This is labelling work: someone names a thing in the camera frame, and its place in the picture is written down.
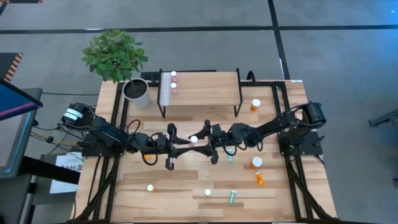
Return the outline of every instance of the gray pot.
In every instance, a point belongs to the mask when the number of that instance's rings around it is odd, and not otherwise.
[[[149,97],[149,91],[148,91],[149,90],[148,83],[145,80],[143,80],[142,78],[132,78],[131,80],[138,80],[138,81],[141,81],[141,82],[145,83],[145,85],[147,86],[147,90],[145,91],[145,93],[142,96],[140,96],[138,98],[135,98],[135,99],[130,98],[130,97],[126,96],[126,94],[124,94],[124,88],[129,83],[129,82],[126,82],[123,85],[123,89],[122,89],[123,96],[126,99],[128,99],[130,102],[132,102],[137,108],[143,109],[146,106],[148,106],[149,103],[150,103],[150,97]]]

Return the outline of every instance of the computer monitor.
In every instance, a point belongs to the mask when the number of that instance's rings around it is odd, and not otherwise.
[[[0,121],[43,107],[43,103],[0,80]]]

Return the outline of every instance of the white bottle cap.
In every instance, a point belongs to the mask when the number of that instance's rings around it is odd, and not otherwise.
[[[152,184],[149,184],[147,189],[148,189],[148,191],[153,191],[154,190],[154,186]]]
[[[260,106],[261,102],[258,99],[254,99],[252,102],[253,106]]]
[[[198,137],[191,136],[190,140],[191,140],[192,143],[196,143],[196,142],[198,142]]]
[[[252,163],[255,167],[260,167],[262,165],[262,159],[260,157],[254,157]]]
[[[205,190],[205,195],[206,196],[210,196],[211,195],[211,190],[210,189],[206,189]]]

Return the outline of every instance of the potted plant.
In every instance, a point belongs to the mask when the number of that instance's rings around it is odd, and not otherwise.
[[[90,72],[101,75],[104,81],[113,83],[126,82],[123,95],[138,108],[144,108],[150,103],[148,84],[141,78],[131,78],[132,72],[140,72],[143,63],[148,61],[145,51],[135,42],[134,38],[118,29],[103,32],[99,37],[94,36],[90,46],[82,50],[82,61],[90,67]]]

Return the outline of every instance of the soil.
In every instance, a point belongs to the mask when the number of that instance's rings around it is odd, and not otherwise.
[[[147,85],[140,80],[133,80],[132,82],[134,86],[131,85],[131,82],[129,82],[124,87],[124,94],[131,99],[142,97],[143,94],[147,91]]]

